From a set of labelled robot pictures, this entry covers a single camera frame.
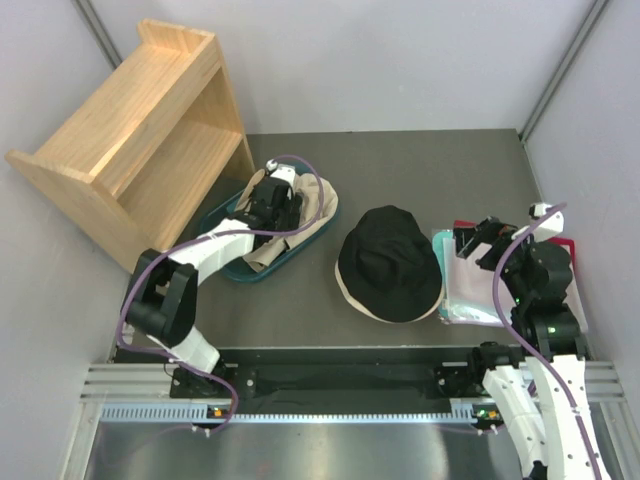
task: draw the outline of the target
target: wooden furniture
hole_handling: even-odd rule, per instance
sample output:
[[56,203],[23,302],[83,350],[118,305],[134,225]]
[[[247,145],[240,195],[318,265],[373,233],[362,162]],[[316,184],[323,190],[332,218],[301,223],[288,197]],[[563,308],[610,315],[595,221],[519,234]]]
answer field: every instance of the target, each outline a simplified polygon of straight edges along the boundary
[[120,265],[171,247],[251,152],[213,33],[143,20],[142,43],[34,154],[7,161]]

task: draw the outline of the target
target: wire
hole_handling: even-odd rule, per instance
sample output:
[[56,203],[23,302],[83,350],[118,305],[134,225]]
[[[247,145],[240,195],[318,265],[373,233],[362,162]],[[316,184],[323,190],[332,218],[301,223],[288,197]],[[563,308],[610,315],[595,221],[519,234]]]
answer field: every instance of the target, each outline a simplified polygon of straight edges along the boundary
[[[160,263],[162,262],[165,258],[167,258],[169,255],[178,252],[180,250],[183,250],[185,248],[188,247],[192,247],[194,245],[199,245],[200,243],[204,243],[204,242],[208,242],[210,240],[213,240],[214,238],[220,238],[223,236],[227,236],[227,235],[239,235],[239,234],[252,234],[252,235],[269,235],[269,236],[274,236],[274,237],[290,237],[293,235],[297,235],[301,232],[304,232],[305,230],[307,230],[308,228],[311,227],[311,225],[313,225],[322,215],[322,211],[324,209],[324,187],[322,185],[322,178],[320,178],[320,175],[318,175],[318,172],[316,171],[315,168],[313,168],[313,165],[311,165],[307,160],[305,160],[302,157],[299,157],[297,155],[289,155],[289,154],[285,154],[285,155],[279,155],[277,157],[275,157],[273,160],[274,161],[279,161],[279,160],[285,160],[285,159],[290,159],[290,160],[295,160],[297,162],[300,162],[304,165],[306,165],[309,170],[311,171],[311,173],[313,174],[313,176],[316,178],[316,181],[318,182],[318,210],[316,211],[316,213],[314,214],[313,218],[311,220],[309,220],[305,225],[303,225],[302,227],[299,227],[295,230],[290,230],[290,231],[285,231],[285,232],[272,232],[272,231],[268,231],[268,230],[228,230],[225,232],[220,232],[215,234],[214,236],[205,236],[205,237],[199,237],[193,240],[189,240],[187,242],[181,243],[179,245],[176,245],[175,247],[170,248],[169,250],[162,252],[160,255],[158,255],[156,258],[153,259],[153,261],[147,266],[147,268],[145,268],[142,273],[140,274],[140,276],[138,277],[138,279],[134,282],[133,286],[131,287],[131,290],[129,291],[129,294],[127,295],[127,298],[124,301],[124,304],[122,305],[122,310],[120,311],[120,318],[118,319],[118,323],[116,325],[116,345],[120,348],[123,348],[125,350],[129,350],[131,352],[137,352],[137,353],[151,353],[154,355],[161,355],[165,358],[168,358],[169,361],[176,363],[177,365],[179,365],[180,367],[184,368],[185,370],[190,371],[191,373],[194,373],[195,375],[199,375],[201,377],[204,377],[208,380],[211,380],[213,382],[219,383],[222,386],[224,386],[227,390],[229,390],[229,392],[231,393],[231,407],[229,409],[229,414],[226,416],[225,420],[219,424],[217,427],[215,427],[214,429],[210,430],[210,434],[213,433],[218,433],[220,430],[226,428],[226,426],[229,424],[229,422],[231,421],[231,419],[233,418],[233,416],[236,413],[236,410],[238,409],[238,392],[236,392],[236,390],[233,388],[233,386],[227,382],[226,380],[224,380],[223,378],[217,377],[216,375],[213,375],[211,373],[208,372],[203,372],[201,370],[198,370],[197,368],[192,367],[191,365],[187,365],[184,362],[179,361],[174,355],[172,355],[171,353],[167,352],[166,350],[162,349],[162,348],[146,348],[146,347],[136,347],[133,345],[130,345],[128,343],[125,342],[124,340],[124,333],[123,333],[123,327],[124,327],[124,323],[126,321],[127,318],[127,314],[129,313],[129,309],[131,308],[131,304],[133,303],[133,299],[135,298],[136,294],[138,293],[138,290],[140,290],[143,282],[145,281],[145,279],[151,274],[151,272],[153,271],[153,269]],[[179,427],[170,427],[166,430],[161,431],[160,433],[152,436],[151,438],[149,438],[148,440],[142,442],[142,444],[138,445],[132,452],[128,453],[124,459],[129,458],[131,455],[133,455],[133,453],[137,452],[138,450],[140,450],[141,448],[143,448],[144,446],[148,445],[149,443],[153,442],[156,438],[158,438],[161,435],[164,435],[165,433],[174,431],[174,430],[181,430],[181,429],[185,429],[185,428],[191,428],[185,425],[181,425]],[[102,455],[102,459],[103,461],[106,460],[106,456]],[[118,461],[116,463],[112,463],[112,465],[117,466],[119,465],[122,461]]]
[[571,406],[571,408],[575,413],[576,423],[578,424],[578,430],[580,430],[580,435],[582,436],[584,446],[587,450],[587,456],[589,457],[589,462],[593,468],[594,476],[596,480],[602,480],[600,466],[598,465],[598,459],[594,452],[593,445],[591,444],[591,440],[587,432],[587,427],[585,426],[584,420],[582,419],[582,417],[580,416],[577,410],[578,403],[576,402],[576,399],[571,393],[569,386],[564,381],[564,379],[560,376],[558,371],[555,368],[553,368],[553,365],[551,365],[551,363],[547,361],[547,359],[544,358],[540,352],[538,352],[529,342],[527,342],[518,332],[516,332],[515,328],[511,326],[511,324],[505,317],[504,312],[502,311],[502,306],[500,305],[500,297],[498,296],[498,286],[500,285],[500,275],[502,274],[502,270],[504,269],[504,266],[507,263],[507,260],[509,259],[511,254],[515,251],[516,248],[520,246],[522,242],[524,242],[529,237],[529,235],[533,234],[536,228],[538,228],[542,223],[547,221],[553,215],[560,212],[566,206],[567,206],[566,203],[561,203],[559,205],[556,205],[548,209],[543,216],[541,216],[538,220],[536,220],[531,225],[529,225],[529,227],[507,247],[505,252],[502,254],[502,257],[500,257],[500,260],[498,261],[498,265],[496,266],[496,271],[493,274],[493,284],[492,284],[493,304],[495,306],[496,312],[498,313],[498,316],[500,317],[500,321],[504,325],[504,328],[506,328],[507,331],[511,334],[511,336],[515,338],[520,345],[522,345],[522,348],[524,348],[527,352],[529,352],[532,356],[534,356],[542,365],[545,366],[545,368],[549,371],[549,373],[551,373],[553,378],[555,378],[558,384],[560,385],[560,388],[562,389],[565,396],[567,397],[567,400],[569,401],[569,405]]

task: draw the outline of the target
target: fabric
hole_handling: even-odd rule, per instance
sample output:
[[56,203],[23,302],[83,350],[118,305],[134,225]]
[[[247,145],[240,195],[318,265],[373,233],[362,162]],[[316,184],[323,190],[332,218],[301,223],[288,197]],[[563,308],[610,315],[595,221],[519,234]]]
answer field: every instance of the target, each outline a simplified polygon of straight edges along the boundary
[[[253,175],[251,180],[249,180],[247,188],[245,188],[238,200],[236,211],[243,210],[247,206],[251,192],[264,176],[264,170],[259,170]],[[257,250],[242,257],[254,271],[261,272],[267,268],[283,252],[300,245],[335,215],[338,208],[338,194],[328,181],[324,178],[321,180],[324,189],[324,206],[320,213],[320,218],[304,232],[287,238],[273,237]],[[300,225],[302,226],[308,223],[318,210],[320,188],[318,187],[316,177],[311,173],[296,175],[293,183],[293,191],[302,195],[302,207],[300,211]]]
[[347,301],[393,323],[425,317],[444,293],[431,242],[411,213],[394,206],[369,210],[347,235],[336,278]]

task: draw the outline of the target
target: hat brim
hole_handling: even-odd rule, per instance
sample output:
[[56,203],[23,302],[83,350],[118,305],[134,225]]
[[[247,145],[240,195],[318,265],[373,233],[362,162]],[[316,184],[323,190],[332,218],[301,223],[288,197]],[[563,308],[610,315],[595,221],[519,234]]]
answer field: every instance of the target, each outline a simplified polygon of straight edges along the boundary
[[353,308],[355,308],[359,312],[365,314],[370,318],[373,318],[374,320],[378,320],[379,322],[390,323],[394,325],[404,325],[407,323],[417,322],[419,320],[422,320],[428,317],[433,312],[435,312],[438,306],[440,305],[440,303],[442,302],[442,299],[444,298],[444,284],[443,284],[442,288],[440,289],[440,295],[438,296],[438,299],[436,300],[436,302],[433,304],[433,306],[429,310],[427,310],[424,314],[420,315],[418,318],[409,320],[408,322],[392,322],[389,320],[384,320],[380,317],[377,317],[373,313],[371,313],[367,307],[365,307],[362,303],[360,303],[358,300],[353,298],[353,296],[351,296],[351,294],[349,293],[349,290],[347,289],[347,286],[344,284],[344,281],[342,280],[342,275],[340,274],[340,268],[338,266],[338,263],[339,262],[336,262],[335,264],[334,273],[336,276],[336,281],[338,282],[338,286],[340,287],[340,291],[342,292],[342,295],[344,296],[345,300],[349,303],[349,305],[351,305]]

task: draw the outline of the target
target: gray tabletop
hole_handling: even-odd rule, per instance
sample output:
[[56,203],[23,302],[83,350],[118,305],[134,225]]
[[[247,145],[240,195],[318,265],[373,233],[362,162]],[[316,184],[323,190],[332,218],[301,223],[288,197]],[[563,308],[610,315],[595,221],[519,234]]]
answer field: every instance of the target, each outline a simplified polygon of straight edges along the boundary
[[[334,264],[346,234],[370,208],[393,204],[423,233],[496,215],[525,224],[539,200],[515,130],[255,135],[256,167],[279,154],[309,160],[336,189],[341,212],[329,230],[264,281],[216,274],[198,291],[197,327],[216,347],[459,346],[513,343],[498,328],[444,325],[437,314],[407,325],[372,320],[340,293]],[[185,229],[243,187],[220,179]]]

